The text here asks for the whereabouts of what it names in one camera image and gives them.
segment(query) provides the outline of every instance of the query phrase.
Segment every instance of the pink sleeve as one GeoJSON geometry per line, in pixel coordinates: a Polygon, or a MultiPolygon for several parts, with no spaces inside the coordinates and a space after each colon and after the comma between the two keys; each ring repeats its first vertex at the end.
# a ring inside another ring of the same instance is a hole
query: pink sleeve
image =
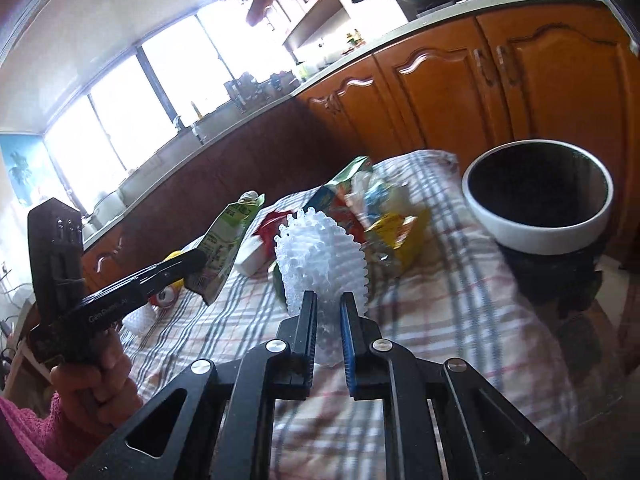
{"type": "Polygon", "coordinates": [[[18,441],[38,468],[38,457],[33,456],[33,447],[36,452],[39,450],[46,458],[69,472],[94,452],[102,441],[99,437],[80,430],[66,418],[60,407],[58,394],[54,394],[51,400],[47,418],[38,418],[31,410],[19,410],[1,398],[0,409],[18,441]]]}

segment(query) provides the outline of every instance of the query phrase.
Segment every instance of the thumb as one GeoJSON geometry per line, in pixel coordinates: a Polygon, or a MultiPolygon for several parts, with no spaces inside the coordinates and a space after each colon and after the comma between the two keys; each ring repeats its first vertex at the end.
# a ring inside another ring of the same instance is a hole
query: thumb
{"type": "Polygon", "coordinates": [[[102,381],[95,366],[65,363],[51,370],[51,384],[60,393],[97,388],[102,381]]]}

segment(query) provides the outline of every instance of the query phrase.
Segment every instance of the yellow object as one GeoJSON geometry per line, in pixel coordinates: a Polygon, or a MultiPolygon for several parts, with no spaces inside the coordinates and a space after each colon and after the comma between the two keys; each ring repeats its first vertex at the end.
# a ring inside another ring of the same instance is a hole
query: yellow object
{"type": "Polygon", "coordinates": [[[431,212],[428,209],[421,211],[418,216],[403,217],[389,213],[367,231],[375,232],[394,250],[394,255],[400,262],[401,272],[405,272],[422,253],[424,230],[430,221],[431,212]]]}
{"type": "MultiPolygon", "coordinates": [[[[173,253],[169,254],[169,256],[167,256],[164,259],[164,261],[170,260],[171,258],[175,258],[179,254],[182,254],[182,251],[174,251],[173,253]]],[[[176,286],[178,290],[180,290],[181,288],[184,287],[184,280],[178,280],[177,282],[173,282],[172,285],[176,286]]]]}

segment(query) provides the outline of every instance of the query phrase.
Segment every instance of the human hand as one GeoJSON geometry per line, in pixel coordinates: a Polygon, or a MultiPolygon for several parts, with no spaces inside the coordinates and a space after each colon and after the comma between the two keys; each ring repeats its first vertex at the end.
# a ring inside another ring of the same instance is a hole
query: human hand
{"type": "Polygon", "coordinates": [[[131,379],[131,361],[111,329],[100,342],[100,371],[95,366],[65,363],[51,371],[51,383],[60,396],[60,406],[66,417],[81,430],[100,437],[108,436],[114,428],[142,407],[138,387],[131,379]],[[90,390],[97,401],[91,410],[81,396],[90,390]]]}

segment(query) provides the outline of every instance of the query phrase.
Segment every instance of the window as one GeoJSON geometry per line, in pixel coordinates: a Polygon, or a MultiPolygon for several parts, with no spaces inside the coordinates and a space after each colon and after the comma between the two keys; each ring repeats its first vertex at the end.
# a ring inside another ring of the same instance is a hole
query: window
{"type": "Polygon", "coordinates": [[[250,27],[246,12],[246,5],[238,0],[215,2],[198,12],[202,25],[234,76],[249,72],[262,82],[273,73],[291,70],[293,59],[278,44],[273,31],[265,23],[250,27]]]}
{"type": "Polygon", "coordinates": [[[88,213],[127,176],[86,96],[53,124],[46,145],[88,213]]]}
{"type": "Polygon", "coordinates": [[[135,56],[97,82],[91,97],[102,126],[128,170],[140,167],[176,134],[135,56]]]}
{"type": "Polygon", "coordinates": [[[185,125],[198,120],[191,102],[204,115],[229,101],[224,83],[231,76],[195,16],[166,28],[142,48],[185,125]]]}

